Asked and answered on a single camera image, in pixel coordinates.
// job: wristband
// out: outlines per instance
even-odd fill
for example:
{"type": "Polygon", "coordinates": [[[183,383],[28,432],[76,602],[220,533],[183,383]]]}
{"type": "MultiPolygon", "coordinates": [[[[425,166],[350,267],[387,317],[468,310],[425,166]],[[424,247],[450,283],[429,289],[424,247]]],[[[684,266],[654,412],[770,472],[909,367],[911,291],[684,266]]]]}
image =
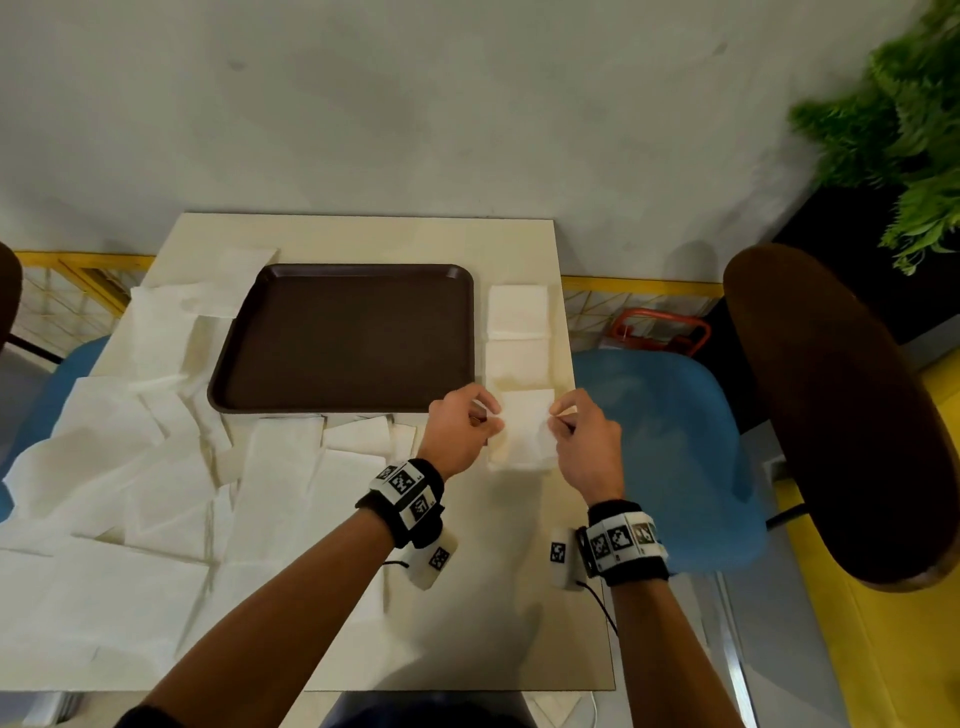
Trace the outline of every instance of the wristband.
{"type": "Polygon", "coordinates": [[[577,530],[577,546],[589,576],[607,586],[669,578],[666,549],[654,520],[628,500],[607,500],[588,511],[587,527],[577,530]]]}
{"type": "Polygon", "coordinates": [[[422,458],[414,458],[388,465],[371,481],[370,490],[356,507],[379,516],[397,548],[411,541],[426,546],[436,541],[444,528],[440,518],[443,495],[444,479],[437,469],[422,458]]]}

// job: cable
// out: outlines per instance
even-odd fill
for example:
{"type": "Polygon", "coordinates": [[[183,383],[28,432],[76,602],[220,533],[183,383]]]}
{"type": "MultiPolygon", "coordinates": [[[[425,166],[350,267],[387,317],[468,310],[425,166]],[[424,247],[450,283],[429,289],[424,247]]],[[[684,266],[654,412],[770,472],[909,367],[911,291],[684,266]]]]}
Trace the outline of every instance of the cable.
{"type": "Polygon", "coordinates": [[[602,609],[602,610],[603,610],[603,613],[607,616],[607,621],[610,623],[610,627],[611,627],[611,629],[613,630],[614,635],[616,635],[617,637],[619,637],[619,636],[620,636],[620,633],[616,631],[616,625],[613,623],[613,618],[610,616],[610,612],[607,611],[607,607],[604,606],[603,600],[601,600],[601,598],[600,598],[599,596],[597,596],[597,592],[595,592],[593,589],[591,589],[591,588],[590,588],[590,585],[589,585],[588,583],[586,583],[586,582],[578,581],[578,582],[575,582],[575,583],[576,583],[577,586],[583,587],[584,589],[586,589],[588,592],[590,592],[590,593],[593,595],[593,598],[597,600],[597,604],[600,605],[600,609],[602,609]]]}

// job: red object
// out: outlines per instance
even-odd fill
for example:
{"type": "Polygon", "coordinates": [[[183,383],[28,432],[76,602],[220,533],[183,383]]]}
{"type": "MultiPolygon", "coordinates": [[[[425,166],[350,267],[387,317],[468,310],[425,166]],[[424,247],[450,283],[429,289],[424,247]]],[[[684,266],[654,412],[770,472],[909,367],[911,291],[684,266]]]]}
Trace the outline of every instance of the red object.
{"type": "Polygon", "coordinates": [[[673,352],[684,356],[693,356],[693,354],[707,342],[710,334],[710,324],[696,316],[682,316],[679,313],[657,311],[655,308],[626,308],[616,317],[613,326],[611,326],[605,335],[626,349],[643,349],[650,352],[673,352]],[[634,327],[628,326],[624,322],[636,316],[688,324],[695,328],[702,328],[704,335],[697,339],[697,341],[693,341],[688,336],[674,336],[670,341],[658,341],[648,336],[633,336],[634,327]]]}

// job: chair leg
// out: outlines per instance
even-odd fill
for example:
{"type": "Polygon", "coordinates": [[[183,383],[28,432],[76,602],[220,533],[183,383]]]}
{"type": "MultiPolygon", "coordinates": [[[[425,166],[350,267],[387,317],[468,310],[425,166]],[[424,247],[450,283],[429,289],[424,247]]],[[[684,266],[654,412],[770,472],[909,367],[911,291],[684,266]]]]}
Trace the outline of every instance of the chair leg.
{"type": "Polygon", "coordinates": [[[772,531],[774,528],[780,528],[785,523],[790,523],[800,516],[805,516],[809,512],[810,509],[806,507],[806,503],[798,503],[791,508],[787,508],[785,511],[780,511],[772,519],[768,519],[767,530],[772,531]]]}

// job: green plant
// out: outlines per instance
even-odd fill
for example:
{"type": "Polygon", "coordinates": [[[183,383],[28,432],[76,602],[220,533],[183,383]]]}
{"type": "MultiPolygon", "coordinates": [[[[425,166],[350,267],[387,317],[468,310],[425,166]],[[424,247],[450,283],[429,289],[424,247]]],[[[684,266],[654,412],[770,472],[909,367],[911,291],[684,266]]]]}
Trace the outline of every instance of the green plant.
{"type": "Polygon", "coordinates": [[[904,36],[870,56],[858,88],[790,110],[794,128],[823,150],[823,186],[902,185],[879,245],[907,276],[960,226],[960,0],[933,0],[904,36]]]}

